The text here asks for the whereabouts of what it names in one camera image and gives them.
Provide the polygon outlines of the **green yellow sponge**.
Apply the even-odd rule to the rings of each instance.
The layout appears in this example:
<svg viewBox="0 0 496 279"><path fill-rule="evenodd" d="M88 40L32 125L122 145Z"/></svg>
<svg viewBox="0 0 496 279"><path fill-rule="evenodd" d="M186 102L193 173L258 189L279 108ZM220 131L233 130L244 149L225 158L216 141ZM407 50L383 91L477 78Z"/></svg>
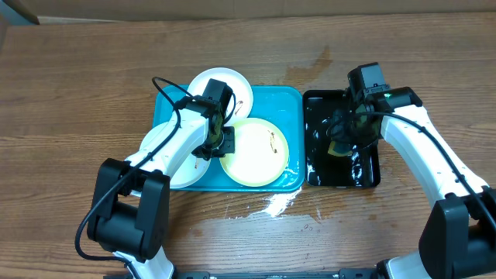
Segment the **green yellow sponge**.
<svg viewBox="0 0 496 279"><path fill-rule="evenodd" d="M328 154L335 157L347 157L353 153L353 146L346 142L331 141Z"/></svg>

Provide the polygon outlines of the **yellow plate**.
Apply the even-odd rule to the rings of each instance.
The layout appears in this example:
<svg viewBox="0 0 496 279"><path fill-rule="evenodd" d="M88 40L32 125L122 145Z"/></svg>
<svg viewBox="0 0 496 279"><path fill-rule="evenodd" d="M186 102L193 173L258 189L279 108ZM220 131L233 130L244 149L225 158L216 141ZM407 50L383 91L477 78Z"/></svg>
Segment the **yellow plate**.
<svg viewBox="0 0 496 279"><path fill-rule="evenodd" d="M235 152L220 159L222 169L238 184L262 187L276 181L289 162L289 145L271 122L247 118L233 124Z"/></svg>

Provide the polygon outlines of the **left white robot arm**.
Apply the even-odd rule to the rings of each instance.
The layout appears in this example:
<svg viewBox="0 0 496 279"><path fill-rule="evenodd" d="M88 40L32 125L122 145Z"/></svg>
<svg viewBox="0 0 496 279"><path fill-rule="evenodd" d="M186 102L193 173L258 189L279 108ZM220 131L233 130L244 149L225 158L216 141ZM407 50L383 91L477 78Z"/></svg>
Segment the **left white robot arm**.
<svg viewBox="0 0 496 279"><path fill-rule="evenodd" d="M111 252L129 278L171 278L174 265L162 242L167 233L171 178L190 155L207 160L234 151L234 129L225 125L228 97L184 96L174 116L143 139L125 160L108 158L99 168L91 209L79 225L81 235Z"/></svg>

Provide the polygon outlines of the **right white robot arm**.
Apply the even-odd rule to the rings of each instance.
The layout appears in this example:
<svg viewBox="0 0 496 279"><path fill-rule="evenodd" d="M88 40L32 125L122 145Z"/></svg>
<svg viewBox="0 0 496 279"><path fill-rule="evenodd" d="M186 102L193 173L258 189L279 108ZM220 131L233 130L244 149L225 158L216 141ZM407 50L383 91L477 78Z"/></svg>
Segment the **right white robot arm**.
<svg viewBox="0 0 496 279"><path fill-rule="evenodd" d="M422 186L431 213L406 256L383 260L379 278L466 278L495 270L495 190L471 171L432 124L408 87L348 88L328 129L333 155L383 139Z"/></svg>

